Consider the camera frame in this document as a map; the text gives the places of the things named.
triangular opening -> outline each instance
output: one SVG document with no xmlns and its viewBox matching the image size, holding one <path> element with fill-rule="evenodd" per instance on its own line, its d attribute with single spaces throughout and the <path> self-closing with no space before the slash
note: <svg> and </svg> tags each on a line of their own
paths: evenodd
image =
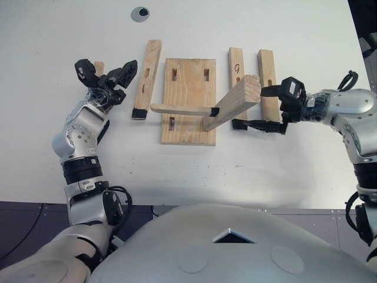
<svg viewBox="0 0 377 283">
<path fill-rule="evenodd" d="M 235 230 L 228 228 L 212 240 L 214 243 L 256 243 Z"/>
</svg>

dark floor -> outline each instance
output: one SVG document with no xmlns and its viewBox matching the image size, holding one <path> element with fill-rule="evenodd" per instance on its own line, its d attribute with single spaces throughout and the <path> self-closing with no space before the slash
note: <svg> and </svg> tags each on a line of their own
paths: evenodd
<svg viewBox="0 0 377 283">
<path fill-rule="evenodd" d="M 39 203 L 0 202 L 0 258 L 30 230 L 39 208 Z M 152 218 L 151 206 L 135 206 L 119 238 L 127 240 Z M 68 226 L 66 205 L 44 205 L 35 228 L 13 253 L 0 260 L 0 269 L 34 254 Z"/>
<path fill-rule="evenodd" d="M 38 203 L 0 202 L 0 257 L 29 231 L 39 208 Z M 155 212 L 164 213 L 171 208 L 156 207 Z M 365 261 L 369 253 L 368 246 L 348 227 L 344 210 L 269 209 L 267 212 L 300 226 L 361 261 Z M 127 224 L 120 231 L 119 238 L 126 241 L 152 219 L 151 206 L 135 206 Z M 29 237 L 13 253 L 0 260 L 0 269 L 32 255 L 68 226 L 65 205 L 44 205 L 41 217 Z"/>
</svg>

wooden stick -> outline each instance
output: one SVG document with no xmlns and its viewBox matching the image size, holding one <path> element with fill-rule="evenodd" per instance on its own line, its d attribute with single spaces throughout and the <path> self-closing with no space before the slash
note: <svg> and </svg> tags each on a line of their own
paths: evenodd
<svg viewBox="0 0 377 283">
<path fill-rule="evenodd" d="M 95 68 L 95 75 L 97 77 L 100 77 L 104 73 L 105 63 L 101 61 L 94 62 L 94 68 Z"/>
<path fill-rule="evenodd" d="M 203 131 L 210 131 L 260 102 L 260 83 L 257 75 L 245 75 L 215 107 L 216 117 L 203 118 Z"/>
<path fill-rule="evenodd" d="M 145 120 L 147 118 L 161 49 L 161 40 L 149 40 L 135 97 L 134 110 L 132 112 L 133 120 Z"/>
<path fill-rule="evenodd" d="M 229 86 L 234 87 L 244 76 L 243 69 L 243 51 L 241 48 L 230 47 L 228 51 L 229 58 Z M 238 114 L 236 119 L 247 120 L 247 112 Z"/>
<path fill-rule="evenodd" d="M 206 116 L 217 115 L 216 110 L 218 108 L 212 107 L 195 107 L 195 106 L 179 106 L 179 105 L 167 105 L 167 104 L 151 104 L 151 110 L 157 113 L 165 114 L 179 114 L 179 115 L 191 115 L 191 116 Z"/>
<path fill-rule="evenodd" d="M 258 67 L 261 86 L 268 87 L 270 85 L 276 85 L 275 64 L 271 50 L 259 50 Z M 280 112 L 278 97 L 262 96 L 260 99 L 263 120 L 279 122 Z"/>
</svg>

wooden board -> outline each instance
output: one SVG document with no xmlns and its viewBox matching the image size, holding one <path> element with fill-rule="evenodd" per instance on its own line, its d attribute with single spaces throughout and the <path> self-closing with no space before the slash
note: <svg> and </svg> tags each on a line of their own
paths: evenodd
<svg viewBox="0 0 377 283">
<path fill-rule="evenodd" d="M 166 113 L 166 114 L 180 114 L 180 115 L 191 115 L 191 116 L 211 116 L 213 108 L 212 107 L 178 106 L 178 105 L 167 105 L 167 104 L 152 103 L 151 104 L 151 110 L 153 112 Z"/>
<path fill-rule="evenodd" d="M 166 59 L 164 104 L 213 107 L 215 103 L 216 60 Z M 202 119 L 163 114 L 161 143 L 214 146 L 215 129 L 203 131 Z"/>
<path fill-rule="evenodd" d="M 276 85 L 275 64 L 271 50 L 259 50 L 258 67 L 262 87 Z M 261 97 L 262 117 L 266 121 L 280 121 L 278 97 Z"/>
<path fill-rule="evenodd" d="M 230 47 L 228 51 L 228 58 L 229 58 L 229 86 L 231 89 L 238 83 L 243 76 L 244 68 L 243 68 L 243 51 L 241 48 Z M 247 112 L 244 111 L 241 114 L 238 114 L 236 119 L 240 120 L 247 120 Z"/>
<path fill-rule="evenodd" d="M 105 63 L 101 61 L 94 62 L 94 68 L 95 68 L 95 75 L 97 77 L 100 77 L 104 73 Z"/>
<path fill-rule="evenodd" d="M 149 40 L 148 42 L 135 97 L 133 120 L 145 120 L 147 118 L 162 46 L 161 40 Z"/>
<path fill-rule="evenodd" d="M 216 117 L 203 118 L 203 131 L 210 131 L 236 117 L 241 112 L 260 102 L 261 86 L 257 75 L 245 75 L 216 104 L 220 109 Z"/>
</svg>

handwritten number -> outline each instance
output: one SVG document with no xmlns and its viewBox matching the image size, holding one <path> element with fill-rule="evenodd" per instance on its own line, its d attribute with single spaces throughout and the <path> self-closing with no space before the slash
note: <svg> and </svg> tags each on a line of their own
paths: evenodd
<svg viewBox="0 0 377 283">
<path fill-rule="evenodd" d="M 236 64 L 236 65 L 234 66 L 234 71 L 235 71 L 236 73 L 239 73 L 239 71 L 240 71 L 240 64 Z"/>
</svg>

